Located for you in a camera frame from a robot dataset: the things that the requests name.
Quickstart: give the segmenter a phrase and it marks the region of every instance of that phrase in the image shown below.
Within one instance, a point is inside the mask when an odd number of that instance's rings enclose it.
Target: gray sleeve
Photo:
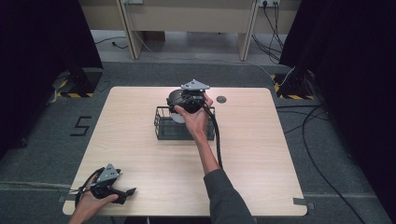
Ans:
[[[210,172],[204,181],[210,200],[212,224],[255,223],[241,195],[222,169]]]

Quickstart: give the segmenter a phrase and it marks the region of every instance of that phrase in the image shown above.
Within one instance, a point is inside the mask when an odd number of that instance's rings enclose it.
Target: metal bracket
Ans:
[[[209,90],[210,87],[202,82],[193,79],[191,82],[181,85],[181,89],[188,91]]]
[[[119,173],[117,172],[116,168],[109,163],[108,166],[105,168],[105,170],[99,175],[97,182],[104,182],[110,179],[115,179],[119,176]]]

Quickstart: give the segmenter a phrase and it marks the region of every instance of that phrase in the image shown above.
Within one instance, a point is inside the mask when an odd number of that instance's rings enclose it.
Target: black cable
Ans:
[[[317,117],[317,115],[323,114],[323,113],[326,113],[326,112],[321,112],[321,113],[318,113],[318,114],[316,114],[316,115],[312,115],[312,117],[309,118],[306,122],[310,121],[311,119],[322,119],[322,118]],[[300,124],[300,125],[298,125],[297,127],[294,127],[294,128],[292,128],[292,129],[290,129],[290,130],[284,132],[283,134],[291,133],[292,131],[297,130],[298,128],[300,128],[300,127],[302,127],[302,126],[303,126],[303,124]]]
[[[276,37],[277,37],[277,42],[279,43],[279,46],[281,49],[283,49],[283,42],[279,37],[279,31],[277,30],[277,23],[279,21],[279,3],[274,2],[275,4],[275,31],[276,31]]]
[[[262,42],[260,42],[260,40],[257,38],[256,35],[252,35],[254,41],[256,42],[256,44],[259,46],[259,48],[263,48],[264,50],[268,50],[270,47],[265,46]],[[282,51],[277,50],[277,49],[272,49],[272,51],[276,51],[278,53],[281,53]]]
[[[100,44],[100,43],[105,42],[105,41],[110,40],[110,39],[120,39],[120,38],[126,38],[126,37],[125,36],[114,36],[114,37],[103,39],[103,40],[101,40],[99,42],[95,42],[95,44]]]
[[[88,185],[88,183],[90,182],[90,180],[93,178],[94,175],[97,175],[99,173],[102,173],[105,170],[105,167],[102,167],[100,169],[97,169],[95,172],[93,172],[90,177],[88,177],[88,179],[85,181],[84,185],[82,185],[81,187],[78,188],[78,194],[76,194],[76,201],[75,201],[75,207],[77,207],[77,204],[79,202],[79,199],[81,198],[82,194],[88,190],[84,189],[86,188],[86,186]]]
[[[315,106],[320,106],[320,105],[279,105],[279,106],[276,106],[276,109],[295,108],[295,107],[315,107]]]
[[[294,113],[294,114],[308,115],[308,113],[304,113],[304,112],[300,112],[300,111],[277,111],[277,112],[278,113]],[[326,111],[320,112],[320,113],[318,113],[316,115],[312,115],[312,117],[315,118],[315,119],[330,120],[330,119],[324,119],[324,118],[318,117],[318,115],[321,115],[321,114],[324,114],[324,113],[326,113]]]
[[[318,171],[318,173],[320,174],[320,176],[323,178],[324,181],[326,181],[326,183],[335,191],[336,194],[338,194],[338,196],[344,201],[344,203],[352,210],[352,212],[356,215],[356,217],[361,221],[361,223],[365,223],[364,220],[361,218],[361,216],[358,214],[358,212],[355,210],[355,208],[352,207],[352,205],[344,198],[344,196],[338,191],[338,189],[335,188],[335,186],[330,183],[330,181],[326,178],[326,176],[319,170],[317,164],[315,163],[314,159],[312,158],[311,152],[309,151],[308,145],[306,143],[306,139],[305,139],[305,124],[307,123],[309,117],[311,117],[311,114],[314,113],[315,110],[317,110],[318,108],[320,108],[321,105],[316,106],[305,118],[304,122],[303,122],[303,141],[304,141],[304,147],[306,150],[306,153],[308,154],[309,159],[311,160],[312,164],[314,165],[315,169]]]
[[[216,121],[216,117],[213,115],[213,113],[210,111],[210,107],[207,103],[206,106],[201,105],[198,101],[193,100],[196,104],[198,104],[200,107],[204,109],[204,111],[209,115],[209,117],[212,119],[213,126],[215,127],[215,135],[216,135],[216,151],[218,154],[218,163],[219,167],[223,169],[222,166],[222,159],[221,159],[221,151],[220,151],[220,133],[219,133],[219,125],[218,122]]]
[[[277,34],[276,29],[274,28],[273,24],[271,23],[271,20],[268,17],[267,12],[265,11],[265,9],[266,9],[266,4],[263,7],[265,18],[267,18],[268,22],[270,23],[271,30],[273,31],[273,38],[276,40],[276,42],[279,44],[279,46],[281,46],[283,48],[283,43],[280,40],[279,35]]]
[[[119,49],[126,49],[126,48],[128,48],[128,45],[127,46],[125,46],[125,47],[120,47],[118,44],[116,44],[116,42],[111,42],[111,44],[113,45],[113,47],[117,47],[117,48],[119,48]]]
[[[281,51],[276,50],[276,49],[271,49],[271,46],[270,47],[265,46],[262,42],[260,42],[257,39],[257,37],[255,35],[252,35],[252,37],[253,37],[253,40],[256,42],[257,46],[259,47],[259,49],[268,54],[268,56],[270,57],[271,62],[276,63],[271,58],[274,58],[275,60],[279,61],[279,58],[274,53],[272,53],[271,50],[279,52],[279,53]]]

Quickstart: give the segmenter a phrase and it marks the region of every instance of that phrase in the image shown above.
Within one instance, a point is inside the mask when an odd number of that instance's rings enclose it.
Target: right hand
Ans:
[[[204,92],[204,98],[206,105],[210,108],[213,105],[213,100],[210,99]],[[175,110],[180,114],[186,122],[186,127],[189,130],[195,141],[200,137],[206,138],[206,124],[209,115],[203,108],[200,108],[197,112],[190,114],[183,107],[176,105]]]

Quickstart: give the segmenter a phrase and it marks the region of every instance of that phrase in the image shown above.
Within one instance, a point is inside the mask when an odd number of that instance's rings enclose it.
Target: wire basket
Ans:
[[[215,107],[210,107],[210,111],[215,116]],[[154,126],[158,140],[193,140],[186,124],[177,123],[171,118],[169,106],[157,106]],[[215,139],[215,127],[211,118],[206,125],[206,137],[209,141]]]

